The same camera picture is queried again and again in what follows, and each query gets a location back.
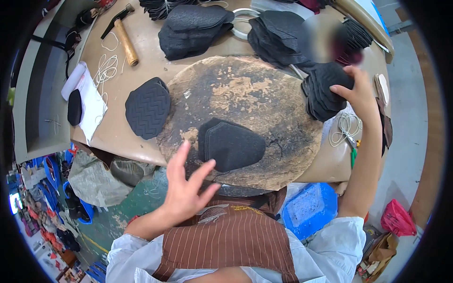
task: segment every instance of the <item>black zigzag-textured pad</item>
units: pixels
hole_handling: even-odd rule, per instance
[[[170,110],[167,86],[158,77],[152,78],[130,92],[125,106],[132,131],[144,139],[152,139],[162,130]]]

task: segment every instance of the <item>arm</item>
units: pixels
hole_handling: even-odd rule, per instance
[[[354,78],[354,89],[334,85],[330,90],[351,104],[356,115],[362,120],[363,131],[354,168],[339,202],[338,217],[365,218],[374,201],[379,180],[382,151],[381,118],[367,73],[353,66],[344,67],[344,71]]]
[[[220,184],[210,185],[200,196],[198,190],[204,178],[214,169],[216,162],[210,160],[204,163],[186,181],[184,164],[189,150],[190,143],[185,141],[168,163],[169,187],[164,204],[155,211],[135,219],[127,226],[124,234],[151,241],[166,229],[194,216],[211,200]]]

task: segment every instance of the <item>green-handled pliers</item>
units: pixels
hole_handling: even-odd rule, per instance
[[[347,141],[349,142],[349,144],[352,147],[352,151],[351,151],[351,168],[353,168],[355,160],[356,160],[356,156],[357,156],[357,150],[356,150],[357,142],[348,132],[343,131],[343,134],[346,135],[346,139],[347,139]]]

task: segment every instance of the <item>hand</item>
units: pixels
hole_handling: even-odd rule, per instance
[[[220,188],[220,184],[212,184],[201,195],[198,195],[198,190],[203,180],[216,166],[214,159],[204,163],[186,181],[184,164],[189,150],[190,143],[185,141],[167,166],[169,188],[164,204],[160,208],[165,211],[166,215],[171,217],[170,220],[175,225],[189,219],[202,210]]]
[[[364,125],[380,123],[381,117],[377,108],[376,99],[373,95],[370,79],[365,71],[354,66],[346,66],[343,70],[354,78],[353,90],[344,86],[333,85],[330,91],[344,97],[354,109],[356,115],[362,120]]]

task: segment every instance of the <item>beige table surface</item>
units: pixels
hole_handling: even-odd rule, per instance
[[[249,8],[248,0],[227,0],[227,10]],[[135,8],[135,12],[123,19],[123,25],[139,56],[140,62],[135,67],[124,65],[121,67],[125,53],[121,45],[115,51],[108,51],[101,46],[101,35],[114,15],[125,8],[127,3]],[[344,15],[327,6],[321,13],[330,14],[335,18],[343,19]],[[103,54],[107,58],[118,56],[118,72],[114,78],[104,84],[104,92],[108,94],[108,110],[97,127],[90,146],[107,152],[138,160],[165,166],[166,162],[156,146],[155,138],[144,140],[131,130],[125,117],[125,101],[129,93],[147,80],[160,77],[168,83],[178,72],[185,67],[208,57],[215,55],[253,55],[253,49],[246,40],[241,40],[228,32],[206,53],[200,56],[186,58],[177,61],[168,61],[159,46],[157,36],[163,21],[151,21],[148,13],[143,13],[138,0],[118,0],[109,10],[98,17],[87,39],[82,52],[81,61],[87,63],[90,73],[94,75],[98,70],[98,64]],[[104,45],[112,49],[116,44],[110,34],[106,37]],[[365,49],[362,68],[370,74],[370,80],[376,73],[384,74],[388,84],[388,74],[384,52],[373,43]],[[390,105],[387,107],[387,115],[390,116]],[[80,127],[71,127],[71,139],[86,144],[85,135]],[[329,142],[323,143],[317,156],[305,173],[297,179],[298,182],[341,182],[347,181],[351,174],[351,149],[346,142],[333,148]]]

